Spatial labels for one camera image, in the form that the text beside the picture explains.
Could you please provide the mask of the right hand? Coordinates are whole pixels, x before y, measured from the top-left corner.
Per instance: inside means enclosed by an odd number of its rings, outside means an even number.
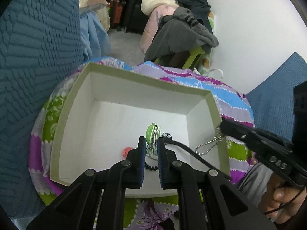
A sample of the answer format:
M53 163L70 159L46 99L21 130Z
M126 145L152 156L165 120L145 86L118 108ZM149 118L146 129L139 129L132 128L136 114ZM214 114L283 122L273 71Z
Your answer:
M281 205L286 205L282 212L275 211L266 215L268 218L274 218L276 224L283 224L296 215L306 198L305 188L300 195L290 203L300 190L294 187L286 187L283 185L284 182L285 181L281 177L273 173L267 183L266 192L262 195L258 205L258 209L262 213L275 210Z

